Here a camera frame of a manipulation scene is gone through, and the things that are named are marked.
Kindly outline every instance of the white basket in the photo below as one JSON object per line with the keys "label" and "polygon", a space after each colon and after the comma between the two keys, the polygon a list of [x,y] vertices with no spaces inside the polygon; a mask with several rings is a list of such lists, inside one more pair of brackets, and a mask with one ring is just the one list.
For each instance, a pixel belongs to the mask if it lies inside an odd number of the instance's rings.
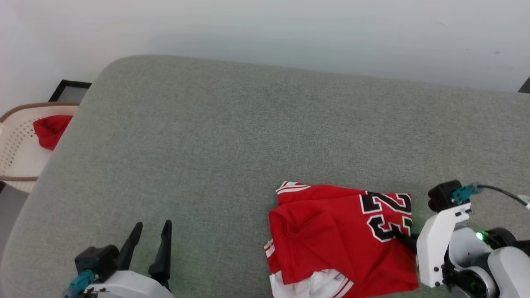
{"label": "white basket", "polygon": [[74,115],[78,102],[26,104],[0,118],[0,181],[25,192],[33,185],[53,151],[44,149],[33,122],[55,115]]}

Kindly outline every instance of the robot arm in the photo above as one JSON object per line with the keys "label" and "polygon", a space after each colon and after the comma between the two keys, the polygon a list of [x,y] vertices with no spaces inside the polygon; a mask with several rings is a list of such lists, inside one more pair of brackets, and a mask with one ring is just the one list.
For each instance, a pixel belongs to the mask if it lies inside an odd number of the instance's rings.
{"label": "robot arm", "polygon": [[424,225],[417,239],[420,280],[430,287],[445,284],[454,297],[530,296],[530,250],[502,228],[476,233],[457,226],[469,219],[471,195],[490,188],[517,198],[528,208],[525,196],[496,187],[457,181],[442,183],[429,192],[429,207],[438,212]]}
{"label": "robot arm", "polygon": [[142,234],[137,223],[120,251],[114,245],[89,247],[75,258],[79,276],[61,297],[64,298],[173,298],[168,280],[171,269],[171,221],[162,230],[160,247],[147,277],[129,271],[134,248]]}

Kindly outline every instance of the basketball jersey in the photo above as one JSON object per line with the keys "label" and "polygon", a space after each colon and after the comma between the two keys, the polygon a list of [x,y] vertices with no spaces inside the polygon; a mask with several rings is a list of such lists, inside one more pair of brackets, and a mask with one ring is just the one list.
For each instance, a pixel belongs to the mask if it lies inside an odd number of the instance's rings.
{"label": "basketball jersey", "polygon": [[273,241],[269,241],[264,249],[271,270],[269,279],[273,298],[342,298],[354,284],[335,269],[316,271],[303,281],[284,284]]}
{"label": "basketball jersey", "polygon": [[290,181],[276,193],[278,207],[269,213],[274,258],[268,260],[273,275],[281,271],[284,285],[333,269],[344,276],[341,282],[347,280],[344,297],[418,287],[416,257],[394,238],[396,230],[410,235],[409,194]]}

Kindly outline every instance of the jersey number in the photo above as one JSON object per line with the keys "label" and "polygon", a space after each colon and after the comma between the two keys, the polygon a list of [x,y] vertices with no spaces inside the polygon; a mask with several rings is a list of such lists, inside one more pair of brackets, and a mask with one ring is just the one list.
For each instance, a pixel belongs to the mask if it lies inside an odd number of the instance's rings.
{"label": "jersey number", "polygon": [[[404,233],[410,236],[410,228],[412,227],[412,204],[408,194],[396,194],[397,200],[384,194],[377,194],[374,192],[366,192],[366,195],[361,195],[361,206],[363,214],[374,214],[370,216],[366,224],[372,230],[374,238],[380,242],[390,241],[395,234],[395,231]],[[402,221],[400,223],[388,222],[388,229],[383,228],[386,224],[383,216],[383,208],[381,204],[385,204],[395,212],[403,213]]]}

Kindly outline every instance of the gray sofa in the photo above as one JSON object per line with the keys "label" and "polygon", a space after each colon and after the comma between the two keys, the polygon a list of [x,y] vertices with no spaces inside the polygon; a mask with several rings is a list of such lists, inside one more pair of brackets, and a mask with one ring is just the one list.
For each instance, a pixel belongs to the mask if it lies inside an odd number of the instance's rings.
{"label": "gray sofa", "polygon": [[[11,187],[3,181],[0,182],[0,268],[2,267],[2,256],[4,255],[7,239],[27,197],[28,193]],[[0,298],[4,298],[4,290],[1,283]]]}
{"label": "gray sofa", "polygon": [[[452,179],[530,194],[530,97],[434,84],[135,56],[109,65],[29,196],[7,244],[7,298],[58,297],[88,246],[144,231],[147,274],[173,221],[175,297],[270,297],[263,246],[284,180],[410,192]],[[469,224],[530,239],[528,214],[486,192]],[[443,288],[401,296],[447,296]]]}

